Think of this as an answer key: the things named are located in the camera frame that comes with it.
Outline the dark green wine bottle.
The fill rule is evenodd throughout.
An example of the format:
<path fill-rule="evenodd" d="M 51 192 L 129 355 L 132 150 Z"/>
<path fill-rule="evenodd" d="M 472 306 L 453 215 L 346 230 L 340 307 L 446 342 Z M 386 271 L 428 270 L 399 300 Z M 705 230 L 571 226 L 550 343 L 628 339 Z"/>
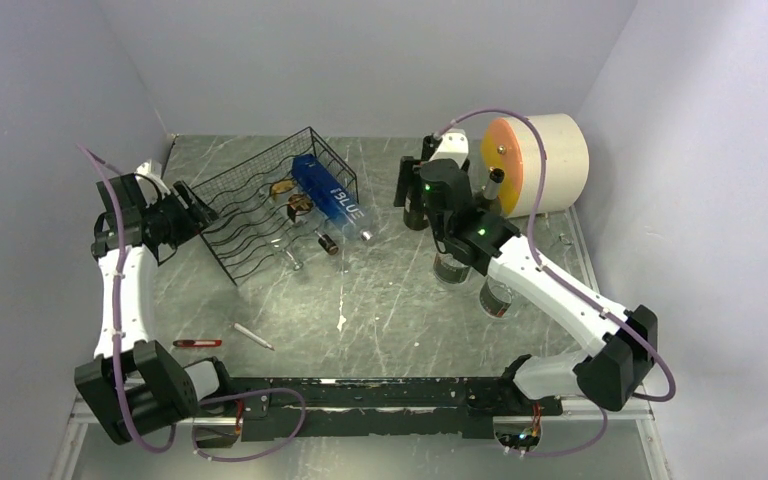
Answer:
<path fill-rule="evenodd" d="M 403 222 L 405 226 L 414 231 L 422 231 L 429 225 L 424 212 L 422 194 L 408 193 L 403 206 Z"/>

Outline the dark wine bottle white neck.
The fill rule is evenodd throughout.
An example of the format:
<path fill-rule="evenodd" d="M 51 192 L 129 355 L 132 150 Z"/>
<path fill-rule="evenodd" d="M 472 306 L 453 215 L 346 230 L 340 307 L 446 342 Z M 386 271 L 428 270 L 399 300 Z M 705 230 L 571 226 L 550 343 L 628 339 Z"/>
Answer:
<path fill-rule="evenodd" d="M 494 214 L 502 214 L 499 195 L 504 178 L 505 172 L 502 169 L 493 167 L 488 170 L 488 179 L 476 196 L 480 208 Z"/>

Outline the blue square bottle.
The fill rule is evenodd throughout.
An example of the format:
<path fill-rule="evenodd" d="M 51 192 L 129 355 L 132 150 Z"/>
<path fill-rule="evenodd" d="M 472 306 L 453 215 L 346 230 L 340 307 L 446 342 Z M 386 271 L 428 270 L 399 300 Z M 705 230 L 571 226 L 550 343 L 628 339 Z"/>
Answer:
<path fill-rule="evenodd" d="M 291 175 L 314 205 L 346 238 L 373 239 L 372 218 L 358 200 L 312 154 L 293 159 Z"/>

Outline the clear square liquor bottle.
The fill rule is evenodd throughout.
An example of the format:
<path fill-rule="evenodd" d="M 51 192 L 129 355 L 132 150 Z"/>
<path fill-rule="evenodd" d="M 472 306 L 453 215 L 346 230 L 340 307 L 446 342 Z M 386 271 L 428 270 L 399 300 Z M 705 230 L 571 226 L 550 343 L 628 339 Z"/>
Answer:
<path fill-rule="evenodd" d="M 301 236 L 311 234 L 330 256 L 339 252 L 337 243 L 324 230 L 325 220 L 293 178 L 268 180 L 258 194 L 264 199 L 258 220 L 259 226 L 265 228 L 263 239 L 294 270 L 304 266 L 292 247 Z"/>

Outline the clear round bottle silver cap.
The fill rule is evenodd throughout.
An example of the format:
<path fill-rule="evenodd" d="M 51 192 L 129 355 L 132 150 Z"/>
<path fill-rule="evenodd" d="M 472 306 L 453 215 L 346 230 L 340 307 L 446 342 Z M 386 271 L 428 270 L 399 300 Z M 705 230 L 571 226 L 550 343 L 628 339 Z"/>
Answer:
<path fill-rule="evenodd" d="M 455 259 L 451 254 L 437 253 L 432 264 L 435 278 L 445 285 L 462 285 L 467 282 L 471 267 Z"/>

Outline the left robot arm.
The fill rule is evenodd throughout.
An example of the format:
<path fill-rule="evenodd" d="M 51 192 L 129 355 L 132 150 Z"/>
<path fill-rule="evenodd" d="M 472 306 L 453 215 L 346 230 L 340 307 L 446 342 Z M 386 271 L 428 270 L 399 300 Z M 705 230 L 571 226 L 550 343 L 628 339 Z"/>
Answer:
<path fill-rule="evenodd" d="M 215 219 L 178 182 L 168 188 L 148 174 L 129 173 L 97 185 L 105 207 L 91 254 L 103 280 L 102 326 L 91 361 L 74 370 L 75 386 L 117 445 L 129 427 L 146 435 L 195 416 L 200 406 L 221 416 L 237 388 L 224 365 L 209 357 L 179 364 L 153 337 L 153 287 L 159 249 L 177 249 Z"/>

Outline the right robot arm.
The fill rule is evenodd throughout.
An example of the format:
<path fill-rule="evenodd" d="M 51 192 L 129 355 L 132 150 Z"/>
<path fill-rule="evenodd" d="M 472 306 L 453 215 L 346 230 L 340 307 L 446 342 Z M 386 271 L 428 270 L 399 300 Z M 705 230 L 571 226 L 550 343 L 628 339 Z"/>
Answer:
<path fill-rule="evenodd" d="M 656 363 L 656 314 L 608 300 L 550 261 L 519 228 L 477 203 L 468 173 L 452 159 L 400 160 L 394 204 L 415 201 L 443 253 L 537 306 L 580 346 L 524 360 L 499 389 L 502 406 L 522 414 L 544 397 L 581 395 L 622 410 Z"/>

